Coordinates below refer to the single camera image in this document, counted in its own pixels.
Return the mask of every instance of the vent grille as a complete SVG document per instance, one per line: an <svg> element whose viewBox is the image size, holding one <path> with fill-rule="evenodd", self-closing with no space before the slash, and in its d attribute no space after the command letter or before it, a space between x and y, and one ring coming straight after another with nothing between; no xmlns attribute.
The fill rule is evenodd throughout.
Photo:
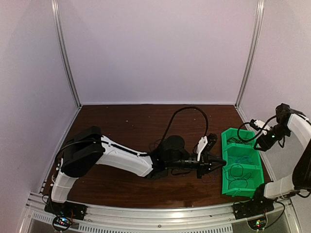
<svg viewBox="0 0 311 233"><path fill-rule="evenodd" d="M53 221L52 217L45 215L45 214L36 213L36 212L34 212L33 219L39 220L41 222L51 223L51 224Z"/></svg>
<svg viewBox="0 0 311 233"><path fill-rule="evenodd" d="M105 227L97 227L97 226L90 226L87 224L80 223L79 225L79 232L83 233L142 233L148 231L127 231L127 230L116 230L116 229L108 229ZM233 233L231 224L226 224L224 226L218 227L208 227L201 230L196 231L161 231L161 232L170 232L170 233Z"/></svg>
<svg viewBox="0 0 311 233"><path fill-rule="evenodd" d="M53 217L49 215L45 215L42 213L34 212L33 219L45 222L48 224L52 224ZM154 230L149 231L135 231L135 230L126 230L126 229L115 229L115 228L107 228L101 226L89 225L87 223L79 223L78 229L72 229L73 231L81 232L81 233L147 233L147 232L155 232ZM199 230L188 230L188 231L158 231L162 233L233 233L232 225L226 224L223 226L217 227L207 227Z"/></svg>

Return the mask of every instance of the black cable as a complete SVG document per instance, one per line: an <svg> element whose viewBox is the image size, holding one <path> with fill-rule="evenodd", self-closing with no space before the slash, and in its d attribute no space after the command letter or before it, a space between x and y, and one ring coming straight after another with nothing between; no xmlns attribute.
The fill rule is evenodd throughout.
<svg viewBox="0 0 311 233"><path fill-rule="evenodd" d="M198 110L198 111L203 115L203 117L204 117L204 119L205 119L205 125L206 125L206 127L205 127L205 132L204 132L203 136L205 136L205 135L207 134L207 130L208 130L208 118L207 118L206 113L205 113L202 109L200 109L200 108L198 108L198 107L195 107L195 106L184 107L184 108L178 109L177 111L175 111L175 112L173 113L173 115L172 115L172 117L171 117L171 119L170 119L170 122L169 122L169 124L168 124L168 126L167 126L167 128L166 128L166 130L165 130L165 132L164 132L164 134L163 134L163 136L162 136L162 139L161 139L159 145L157 146L157 148L158 148L158 147L162 144L162 142L164 141L164 139L165 139L165 137L166 137L166 135L167 135L167 133L168 133L170 127L171 127L171 124L172 124L172 122L173 122L173 120L174 120L176 114L179 113L179 112L181 112L181 111L184 111L184 110L186 110L186 109L195 109L195 110Z"/></svg>
<svg viewBox="0 0 311 233"><path fill-rule="evenodd" d="M241 130L241 128L242 128L244 125L249 125L251 122L245 122L245 123L243 123L243 124L238 128L238 132L237 132L238 138L239 138L241 141L243 141L243 142L250 142L250 141L256 139L256 138L261 134L261 132L263 131L263 129L267 126L267 124L268 124L272 119L274 119L274 118L276 118L276 115L270 117L270 118L267 120L267 122L263 125L263 127L260 128L259 132L258 132L254 137L249 138L249 139L247 139L247 140L245 140L245 139L243 139L243 138L240 137L240 130Z"/></svg>
<svg viewBox="0 0 311 233"><path fill-rule="evenodd" d="M251 142L244 142L244 141L241 141L239 140L238 138L236 137L230 137L227 139L227 143L228 144L231 144L231 143L238 143L238 144L244 144L244 145L249 145L251 146L252 143Z"/></svg>
<svg viewBox="0 0 311 233"><path fill-rule="evenodd" d="M241 168L242 168L242 173L241 173L241 175L240 176L233 176L232 175L232 168L234 167L234 166L241 166ZM230 175L231 175L231 177L233 178L233 180L230 180L228 177L227 177L227 172L228 173L230 173ZM246 186L244 187L244 188L247 188L248 187L248 179L250 179L251 177L252 177L252 173L250 173L250 172L248 172L248 173L246 173L244 176L243 176L243 173L244 173L244 168L243 168L243 166L241 165L241 164L233 164L232 166L231 166L231 168L230 168L230 170L225 170L225 178L228 180L228 181L230 181L229 182L229 184L228 184L228 189L230 189L230 185L232 184L232 182L234 182L234 181L245 181L246 182Z"/></svg>
<svg viewBox="0 0 311 233"><path fill-rule="evenodd" d="M43 196L41 197L42 201L43 201L46 205L48 205L48 203L45 202L45 201L43 200L43 198L44 198L44 197L48 197L48 196L49 196L48 194L45 194L45 195L43 195Z"/></svg>
<svg viewBox="0 0 311 233"><path fill-rule="evenodd" d="M159 145L159 142L161 141L161 139L158 139L158 140L156 140L153 144L152 143L150 143L149 144L149 151L153 151L155 148L156 148L156 145L158 146Z"/></svg>
<svg viewBox="0 0 311 233"><path fill-rule="evenodd" d="M278 144L279 144L279 146L280 146L281 148L284 148L284 146L285 146L285 135L283 136L283 142L282 142L282 144L280 143L280 141L281 141L281 140L277 141Z"/></svg>
<svg viewBox="0 0 311 233"><path fill-rule="evenodd" d="M60 216L60 215L56 214L56 211L54 210L53 204L52 204L52 187L51 187L50 190L49 190L49 199L48 199L48 202L45 202L45 203L50 205L53 214L56 216L56 217L53 219L53 221L52 221L52 226L53 226L54 230L56 230L56 231L62 231L62 232L68 230L69 227L72 226L73 222L72 222L71 219L69 219L69 218L67 218L67 217L65 217L65 216ZM64 229L62 229L62 228L60 228L60 229L55 228L54 224L55 224L55 223L58 223L59 220L61 220L61 221L63 222L63 219L65 219L66 221L68 221L67 227L64 228Z"/></svg>
<svg viewBox="0 0 311 233"><path fill-rule="evenodd" d="M273 223L271 223L269 226L265 227L265 229L268 229L268 228L271 227L273 224L275 224L275 223L282 217L282 215L283 215L284 212L285 212L285 205L284 205L282 202L279 202L279 201L277 201L277 200L275 200L275 202L276 202L276 203L279 203L279 204L281 204L281 205L283 206L282 213L276 218L276 220L275 220Z"/></svg>
<svg viewBox="0 0 311 233"><path fill-rule="evenodd" d="M309 192L306 196L301 195L300 193L297 193L298 196L301 198L308 198L311 195L311 192Z"/></svg>
<svg viewBox="0 0 311 233"><path fill-rule="evenodd" d="M70 147L70 146L73 146L73 145L77 145L77 144L80 144L80 143L87 143L87 142L103 142L101 140L83 140L83 141L78 141L78 142L73 142L73 143L70 143L68 145L65 145L64 147L62 147L58 153L55 155L55 158L54 158L54 164L57 166L58 162L57 162L57 157L59 156L59 154L66 148Z"/></svg>

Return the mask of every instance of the cable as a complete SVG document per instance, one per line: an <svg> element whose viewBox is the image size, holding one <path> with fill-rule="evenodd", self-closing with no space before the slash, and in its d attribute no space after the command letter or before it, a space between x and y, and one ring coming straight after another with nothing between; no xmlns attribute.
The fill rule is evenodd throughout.
<svg viewBox="0 0 311 233"><path fill-rule="evenodd" d="M251 142L244 142L244 141L239 140L236 137L231 137L231 138L227 139L227 144L231 144L231 143L238 143L238 144L244 144L244 145L249 145L249 146L252 145Z"/></svg>
<svg viewBox="0 0 311 233"><path fill-rule="evenodd" d="M308 198L311 195L311 192L309 192L306 196L301 195L300 193L297 193L298 196L301 198Z"/></svg>
<svg viewBox="0 0 311 233"><path fill-rule="evenodd" d="M72 226L72 224L73 224L73 222L72 222L72 219L73 219L73 218L72 218L72 219L69 219L69 218L67 218L67 217L65 217L65 216L60 216L60 215L56 214L56 211L54 210L53 205L52 205L52 186L51 186L51 188L50 188L50 190L49 190L49 199L48 199L48 201L49 201L49 202L45 202L45 201L44 201L44 202L45 202L46 204L49 204L49 205L50 205L53 214L56 216L56 217L53 219L53 221L52 221L52 226L53 226L54 230L59 231L59 232L64 232L64 231L68 230L68 229ZM61 230L55 228L54 224L58 224L58 223L59 223L59 220L60 220L61 222L64 222L64 219L65 219L66 221L68 221L68 222L67 222L67 227L64 228L64 229L61 229Z"/></svg>
<svg viewBox="0 0 311 233"><path fill-rule="evenodd" d="M270 118L266 121L266 123L263 125L263 127L260 128L259 132L258 132L254 137L249 138L249 139L247 139L247 140L245 140L245 139L243 139L243 138L240 137L240 130L241 130L241 128L242 128L244 125L249 125L251 122L245 122L245 123L243 123L243 124L238 128L238 132L237 132L238 138L239 138L241 141L243 141L243 142L250 142L250 141L256 139L256 138L261 134L261 132L263 131L263 129L268 125L268 123L269 123L271 120L273 120L274 118L276 118L276 115L270 117Z"/></svg>
<svg viewBox="0 0 311 233"><path fill-rule="evenodd" d="M77 144L81 144L81 143L87 143L87 142L93 142L93 143L96 143L96 142L103 142L101 140L83 140L83 141L78 141L78 142L73 142L73 143L70 143L68 145L65 145L64 147L62 147L58 153L55 155L55 159L54 159L54 164L57 166L58 162L57 162L57 157L59 156L59 154L66 148L70 147L70 146L73 146L73 145L77 145Z"/></svg>
<svg viewBox="0 0 311 233"><path fill-rule="evenodd" d="M265 229L268 229L268 228L271 227L273 224L275 224L275 223L282 217L282 215L283 215L284 212L285 212L285 208L286 208L285 205L284 205L282 202L279 202L279 201L277 201L277 200L275 200L275 202L278 203L278 204L281 204L281 205L283 206L282 213L276 218L276 220L275 220L273 223L271 223L269 226L265 227Z"/></svg>
<svg viewBox="0 0 311 233"><path fill-rule="evenodd" d="M281 194L281 197L282 197L283 199L285 199L285 197L284 197L283 194L282 194L282 183L283 183L283 179L284 179L284 177L282 177L282 179L281 179L280 194Z"/></svg>
<svg viewBox="0 0 311 233"><path fill-rule="evenodd" d="M233 176L233 175L232 175L232 168L233 168L234 166L241 166L242 172L241 172L241 175L240 175L240 176ZM231 166L231 168L230 168L229 171L228 171L228 170L226 171L224 167L223 167L223 169L224 169L224 171L225 171L225 178L226 178L228 181L230 181L229 184L228 184L228 189L230 189L230 185L232 184L232 182L234 182L234 181L241 181L241 180L246 182L246 186L245 186L244 188L247 188L247 186L248 186L248 181L247 181L247 180L250 179L250 178L252 177L252 173L248 172L248 173L246 173L246 174L243 176L244 168L243 168L243 166L242 166L241 164L233 164L233 165ZM228 178L227 173L230 173L230 176L233 178L233 180L230 180L230 179Z"/></svg>
<svg viewBox="0 0 311 233"><path fill-rule="evenodd" d="M161 141L161 139L158 139L158 140L156 140L153 144L150 143L150 144L149 144L149 151L153 151L153 150L156 148L156 146L159 145L159 142L160 142L160 141Z"/></svg>
<svg viewBox="0 0 311 233"><path fill-rule="evenodd" d="M157 148L158 148L158 147L162 144L162 142L164 141L164 139L165 139L165 137L166 137L166 135L167 135L167 133L168 133L170 127L171 127L171 124L172 124L172 122L173 122L173 120L174 120L176 114L179 113L179 112L181 112L181 111L184 111L184 110L186 110L186 109L195 109L195 110L198 110L198 111L203 115L203 117L204 117L204 119L205 119L205 126L206 126L206 127L205 127L205 132L204 132L203 136L205 136L205 135L207 134L207 130L208 130L208 118L207 118L206 113L205 113L202 109L200 109L200 108L198 108L198 107L195 107L195 106L184 107L184 108L178 109L177 111L175 111L175 112L173 113L173 115L172 115L172 117L171 117L171 119L170 119L170 122L169 122L169 124L168 124L168 126L167 126L167 128L166 128L166 130L165 130L165 132L164 132L164 134L163 134L163 136L162 136L162 139L161 139L160 143L158 144Z"/></svg>
<svg viewBox="0 0 311 233"><path fill-rule="evenodd" d="M280 141L281 141L281 140L277 141L278 144L279 144L279 146L280 146L281 148L284 148L284 146L285 146L285 135L283 136L283 142L282 142L282 144L280 143Z"/></svg>
<svg viewBox="0 0 311 233"><path fill-rule="evenodd" d="M217 177L217 170L214 170L213 175L214 175L214 177L213 177L212 180L209 181L209 182L204 181L204 180L203 180L203 177L204 177L204 176L202 176L202 177L201 177L202 183L213 183L213 182L216 180L216 177Z"/></svg>
<svg viewBox="0 0 311 233"><path fill-rule="evenodd" d="M43 198L44 198L44 197L47 197L47 196L48 196L48 194L43 195L43 196L41 197L42 201L43 201L46 205L48 205L48 202L47 202L47 201L44 201Z"/></svg>

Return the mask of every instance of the white enclosure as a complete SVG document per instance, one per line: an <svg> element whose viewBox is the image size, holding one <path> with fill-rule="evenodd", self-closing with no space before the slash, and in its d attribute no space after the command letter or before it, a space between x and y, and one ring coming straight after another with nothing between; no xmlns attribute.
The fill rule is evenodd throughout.
<svg viewBox="0 0 311 233"><path fill-rule="evenodd" d="M266 1L259 46L241 104L248 120L267 120L281 103L311 118L310 12L307 0ZM276 144L266 152L276 179L292 173L302 152L295 136L287 138L284 149ZM309 233L311 199L294 197L293 203L303 232Z"/></svg>
<svg viewBox="0 0 311 233"><path fill-rule="evenodd" d="M235 104L245 73L237 107L248 120L266 120L282 102L311 118L311 4L265 1L248 76L259 2L61 0L62 41L50 0L2 1L1 231L17 230L78 110L70 86L81 104ZM301 154L294 136L285 149L266 152L272 178L289 175ZM310 232L311 199L292 200L303 233Z"/></svg>
<svg viewBox="0 0 311 233"><path fill-rule="evenodd" d="M256 0L62 0L82 104L234 104Z"/></svg>
<svg viewBox="0 0 311 233"><path fill-rule="evenodd" d="M49 1L1 2L0 77L0 231L13 233L76 112Z"/></svg>

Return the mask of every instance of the green plastic tray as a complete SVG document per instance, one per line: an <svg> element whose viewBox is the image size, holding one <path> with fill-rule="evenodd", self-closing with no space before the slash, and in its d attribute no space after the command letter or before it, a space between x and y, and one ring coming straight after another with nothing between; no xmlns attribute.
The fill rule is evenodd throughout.
<svg viewBox="0 0 311 233"><path fill-rule="evenodd" d="M227 161L227 165L241 164L262 167L259 151L254 150L252 146L230 145L227 150L223 151L223 159Z"/></svg>
<svg viewBox="0 0 311 233"><path fill-rule="evenodd" d="M222 194L252 198L262 183L264 178L259 166L231 164L223 167Z"/></svg>
<svg viewBox="0 0 311 233"><path fill-rule="evenodd" d="M249 139L255 136L255 133L253 131L248 131L248 130L240 130L239 131L240 137L243 139ZM237 140L238 138L238 129L234 129L234 128L230 128L226 131L224 131L222 133L222 147L223 147L223 151L227 150L228 147L232 146L232 145L244 145L244 144L239 144L239 143L229 143L228 139L230 138L236 138ZM255 140L252 140L249 142L250 146L253 147L255 144Z"/></svg>

